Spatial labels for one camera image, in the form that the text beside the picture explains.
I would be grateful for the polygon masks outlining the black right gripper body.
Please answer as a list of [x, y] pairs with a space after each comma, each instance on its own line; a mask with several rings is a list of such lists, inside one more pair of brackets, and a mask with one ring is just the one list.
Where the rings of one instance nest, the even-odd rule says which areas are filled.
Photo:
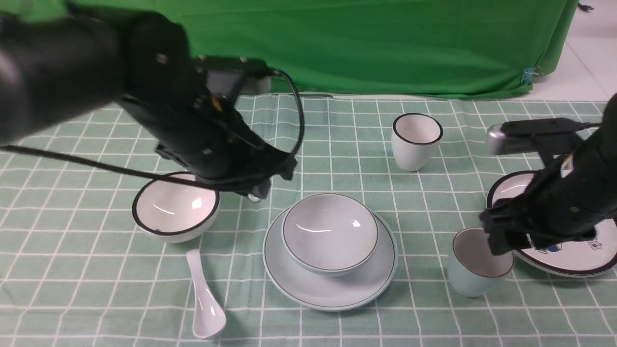
[[516, 250], [583, 241], [616, 213], [616, 193], [616, 143], [588, 140], [538, 171], [521, 194], [494, 202], [480, 219], [486, 233], [516, 231]]

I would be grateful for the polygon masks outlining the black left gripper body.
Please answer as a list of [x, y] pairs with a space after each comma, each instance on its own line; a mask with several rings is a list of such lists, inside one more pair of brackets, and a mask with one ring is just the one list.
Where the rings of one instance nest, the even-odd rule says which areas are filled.
[[[289, 75], [273, 72], [296, 87]], [[157, 154], [194, 174], [208, 189], [251, 193], [265, 199], [271, 178], [290, 181], [298, 146], [290, 152], [268, 144], [235, 108], [240, 94], [212, 93], [199, 72], [131, 72], [118, 101], [157, 139]]]

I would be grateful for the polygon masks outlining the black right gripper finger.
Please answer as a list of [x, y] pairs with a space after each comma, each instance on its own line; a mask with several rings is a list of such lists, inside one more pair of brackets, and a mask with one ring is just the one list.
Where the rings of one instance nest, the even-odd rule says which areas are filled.
[[491, 231], [487, 233], [487, 240], [492, 255], [505, 255], [516, 250], [519, 234], [516, 231]]

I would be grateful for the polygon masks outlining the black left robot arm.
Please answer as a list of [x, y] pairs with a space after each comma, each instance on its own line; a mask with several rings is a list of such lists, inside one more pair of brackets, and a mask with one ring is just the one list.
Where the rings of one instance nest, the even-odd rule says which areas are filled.
[[[67, 16], [22, 21], [1, 13], [1, 149], [121, 175], [234, 192], [264, 200], [271, 178], [290, 181], [306, 131], [299, 92], [286, 72], [256, 58], [192, 56], [183, 26], [155, 11], [65, 2]], [[247, 87], [285, 79], [299, 114], [290, 152], [269, 145], [235, 105]], [[109, 103], [157, 139], [155, 151], [194, 175], [172, 178], [18, 141]]]

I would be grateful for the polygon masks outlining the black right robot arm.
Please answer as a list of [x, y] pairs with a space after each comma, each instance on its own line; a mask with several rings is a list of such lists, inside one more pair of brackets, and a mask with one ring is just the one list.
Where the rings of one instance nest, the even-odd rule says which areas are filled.
[[494, 155], [537, 152], [544, 168], [525, 190], [480, 214], [493, 255], [588, 241], [616, 213], [616, 98], [599, 123], [565, 118], [507, 121], [491, 127]]

